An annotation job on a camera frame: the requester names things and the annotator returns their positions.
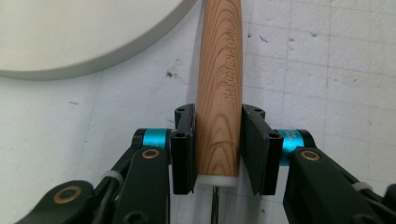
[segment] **wood grain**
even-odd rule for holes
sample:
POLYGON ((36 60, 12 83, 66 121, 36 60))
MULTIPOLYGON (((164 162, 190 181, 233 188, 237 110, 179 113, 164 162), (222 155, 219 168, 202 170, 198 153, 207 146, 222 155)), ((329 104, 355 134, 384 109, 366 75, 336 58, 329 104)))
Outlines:
POLYGON ((198 174, 238 176, 242 53, 240 0, 207 0, 196 112, 198 174))

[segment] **metal rod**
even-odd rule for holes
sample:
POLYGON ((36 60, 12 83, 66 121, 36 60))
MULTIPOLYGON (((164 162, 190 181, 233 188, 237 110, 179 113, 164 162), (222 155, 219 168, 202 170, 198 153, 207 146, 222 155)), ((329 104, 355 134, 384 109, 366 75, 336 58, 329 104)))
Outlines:
POLYGON ((219 223, 219 186, 213 186, 211 224, 219 223))

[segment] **white cutting mat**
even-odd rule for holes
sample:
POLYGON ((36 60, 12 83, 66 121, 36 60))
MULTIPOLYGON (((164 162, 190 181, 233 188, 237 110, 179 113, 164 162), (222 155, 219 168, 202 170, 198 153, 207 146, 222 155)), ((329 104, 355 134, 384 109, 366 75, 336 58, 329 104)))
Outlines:
POLYGON ((0 0, 0 76, 61 79, 123 62, 172 29, 195 0, 0 0))
MULTIPOLYGON (((12 223, 50 188, 94 184, 139 127, 174 127, 195 102, 201 1, 152 47, 105 71, 66 80, 0 78, 0 215, 12 223)), ((244 103, 273 128, 311 131, 317 145, 383 194, 396 182, 396 4, 385 0, 243 1, 244 103)), ((221 223, 287 223, 248 180, 222 189, 221 223)), ((172 223, 208 223, 211 189, 172 196, 172 223)))

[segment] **brass screw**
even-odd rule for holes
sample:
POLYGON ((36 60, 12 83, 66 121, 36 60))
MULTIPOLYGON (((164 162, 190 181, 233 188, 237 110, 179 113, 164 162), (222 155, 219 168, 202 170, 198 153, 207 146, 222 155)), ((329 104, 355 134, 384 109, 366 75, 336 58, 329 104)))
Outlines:
POLYGON ((59 190, 53 197, 55 203, 73 202, 81 194, 82 189, 79 186, 69 186, 59 190))
POLYGON ((154 159, 154 158, 158 157, 159 155, 160 155, 160 151, 157 149, 147 149, 142 153, 142 157, 147 160, 154 159))
POLYGON ((318 161, 320 160, 320 156, 318 153, 313 152, 313 151, 302 151, 301 156, 304 157, 305 159, 309 161, 318 161))

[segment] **white round plate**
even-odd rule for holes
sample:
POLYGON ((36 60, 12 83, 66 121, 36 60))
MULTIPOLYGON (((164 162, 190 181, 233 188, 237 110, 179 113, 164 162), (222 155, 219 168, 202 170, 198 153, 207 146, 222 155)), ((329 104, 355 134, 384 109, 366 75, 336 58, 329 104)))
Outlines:
POLYGON ((0 76, 77 77, 131 58, 195 0, 0 0, 0 76))

